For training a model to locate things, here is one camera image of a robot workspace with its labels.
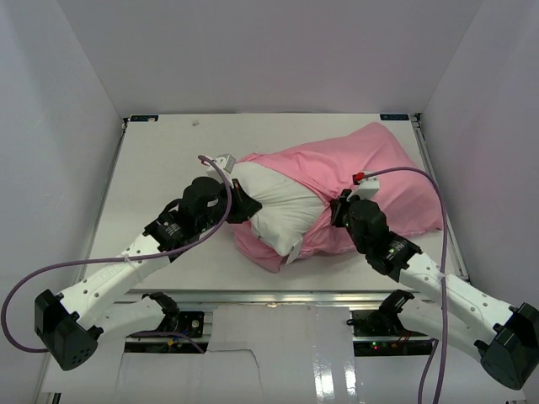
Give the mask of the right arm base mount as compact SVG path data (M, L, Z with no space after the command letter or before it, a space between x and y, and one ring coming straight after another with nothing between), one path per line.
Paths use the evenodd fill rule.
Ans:
M398 314L414 295L393 291L374 310L355 310L346 324L353 334L353 348L359 357L429 356L433 341L418 332L405 329Z

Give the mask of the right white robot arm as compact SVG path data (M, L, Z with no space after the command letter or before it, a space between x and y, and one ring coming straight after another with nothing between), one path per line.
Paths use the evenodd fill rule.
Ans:
M538 366L538 310L511 305L443 272L417 244L391 231L377 203L346 189L331 201L331 224L346 230L379 274L403 285L380 305L393 336L419 332L476 359L501 385L520 390Z

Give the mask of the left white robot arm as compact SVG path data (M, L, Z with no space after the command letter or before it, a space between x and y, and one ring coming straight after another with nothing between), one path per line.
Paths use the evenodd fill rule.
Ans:
M138 333L172 335L179 330L180 309L162 292L138 302L117 300L146 277L167 267L197 243L206 231L226 221L241 224L262 209L238 180L226 186L198 177L179 199L119 256L94 274L58 294L46 290L35 299L35 332L64 371L84 364L100 343Z

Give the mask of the pink floral pillowcase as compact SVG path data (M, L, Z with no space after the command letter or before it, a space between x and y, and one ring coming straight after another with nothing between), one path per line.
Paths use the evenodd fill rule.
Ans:
M390 230L416 237L442 227L440 202L430 181L396 137L371 123L357 131L268 154L243 157L232 170L246 194L262 205L232 225L240 253L277 273L298 258L354 250L343 228L332 226L330 203L344 190L377 182L373 195ZM371 173L381 172L377 179Z

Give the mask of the white pillow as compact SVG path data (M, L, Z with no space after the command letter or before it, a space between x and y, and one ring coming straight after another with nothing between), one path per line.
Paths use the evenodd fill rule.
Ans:
M250 219L251 232L290 264L300 257L304 235L323 213L323 201L310 189L255 162L232 170L246 194L262 209Z

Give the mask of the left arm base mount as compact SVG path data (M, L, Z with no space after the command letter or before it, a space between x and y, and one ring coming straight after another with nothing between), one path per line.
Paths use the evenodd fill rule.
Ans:
M163 319L155 330L131 334L125 345L127 353L205 353L208 343L198 343L204 335L203 311L181 311L178 304L162 292L144 294L142 298L156 302L162 309Z

